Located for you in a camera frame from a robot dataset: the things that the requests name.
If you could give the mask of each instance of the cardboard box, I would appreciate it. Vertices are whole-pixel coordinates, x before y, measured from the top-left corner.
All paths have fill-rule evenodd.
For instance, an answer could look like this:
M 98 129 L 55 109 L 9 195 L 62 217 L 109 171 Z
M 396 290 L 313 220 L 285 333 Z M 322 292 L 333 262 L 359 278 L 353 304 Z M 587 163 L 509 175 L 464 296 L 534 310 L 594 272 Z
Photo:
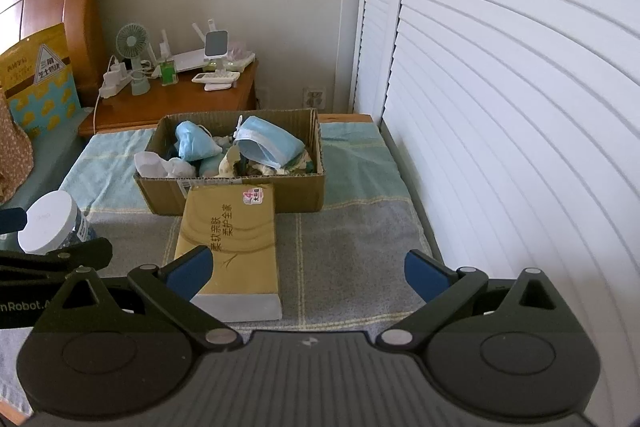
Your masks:
M 246 176 L 242 178 L 142 178 L 134 179 L 154 214 L 181 216 L 191 187 L 202 185 L 262 185 L 271 184 L 275 191 L 277 213 L 317 212 L 324 202 L 324 166 L 320 141 L 320 123 L 315 109 L 187 112 L 168 115 L 158 122 L 147 151 L 164 156 L 175 141 L 175 128 L 180 122 L 191 120 L 203 125 L 213 136 L 229 136 L 238 125 L 238 118 L 251 115 L 270 121 L 305 143 L 316 166 L 313 174 L 289 176 Z
M 272 185 L 193 187 L 175 258 L 198 245 L 213 253 L 213 275 L 191 299 L 223 322 L 282 318 Z

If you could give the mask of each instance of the yellow packaging bag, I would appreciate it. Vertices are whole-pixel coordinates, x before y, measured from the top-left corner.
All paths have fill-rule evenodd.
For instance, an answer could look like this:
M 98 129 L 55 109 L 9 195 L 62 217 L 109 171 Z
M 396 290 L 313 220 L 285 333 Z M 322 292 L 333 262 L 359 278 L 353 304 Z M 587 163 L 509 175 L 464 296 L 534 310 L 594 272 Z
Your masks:
M 12 117 L 32 140 L 80 110 L 65 25 L 41 30 L 0 55 L 0 85 Z

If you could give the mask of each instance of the blue face mask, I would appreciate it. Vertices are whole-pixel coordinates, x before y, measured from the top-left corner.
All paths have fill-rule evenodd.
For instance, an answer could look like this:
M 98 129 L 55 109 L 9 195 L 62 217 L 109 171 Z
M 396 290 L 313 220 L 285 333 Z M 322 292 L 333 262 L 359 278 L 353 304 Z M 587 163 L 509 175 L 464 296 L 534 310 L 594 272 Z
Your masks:
M 191 121 L 185 121 L 175 128 L 178 143 L 175 148 L 181 159 L 194 162 L 216 156 L 222 152 L 209 133 Z
M 240 153 L 254 162 L 281 169 L 305 150 L 298 138 L 273 123 L 250 116 L 238 128 Z

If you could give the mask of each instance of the white remote control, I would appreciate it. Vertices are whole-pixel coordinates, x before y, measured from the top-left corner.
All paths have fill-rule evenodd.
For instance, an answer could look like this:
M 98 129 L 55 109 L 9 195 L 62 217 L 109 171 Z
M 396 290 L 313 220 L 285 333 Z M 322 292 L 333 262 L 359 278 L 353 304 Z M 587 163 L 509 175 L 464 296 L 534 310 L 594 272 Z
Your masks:
M 209 71 L 208 73 L 198 73 L 191 79 L 197 84 L 231 84 L 240 78 L 237 71 Z

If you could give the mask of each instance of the nightstand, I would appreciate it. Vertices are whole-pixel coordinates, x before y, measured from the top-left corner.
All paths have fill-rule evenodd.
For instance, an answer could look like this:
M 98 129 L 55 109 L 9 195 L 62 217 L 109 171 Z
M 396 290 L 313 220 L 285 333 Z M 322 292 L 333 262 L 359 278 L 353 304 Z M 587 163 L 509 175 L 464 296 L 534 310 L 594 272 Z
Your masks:
M 139 96 L 133 96 L 130 86 L 126 86 L 116 96 L 100 100 L 95 132 L 151 126 L 165 115 L 180 112 L 255 109 L 254 80 L 257 69 L 258 62 L 254 60 L 242 72 L 236 87 L 219 91 L 205 91 L 202 84 L 191 82 L 200 70 L 179 73 L 178 83 L 173 86 L 162 86 L 158 78 L 150 78 L 151 89 Z M 81 123 L 78 135 L 94 135 L 93 115 Z

